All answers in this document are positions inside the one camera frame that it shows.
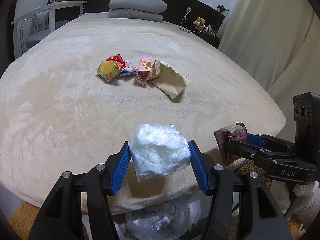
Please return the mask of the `beige knit sleeve forearm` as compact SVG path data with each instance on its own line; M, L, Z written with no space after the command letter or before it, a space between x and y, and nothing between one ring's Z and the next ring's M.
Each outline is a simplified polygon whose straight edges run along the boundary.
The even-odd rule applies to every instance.
M280 181L272 181L271 193L288 222L293 214L308 228L319 212L319 182L296 185L293 191Z

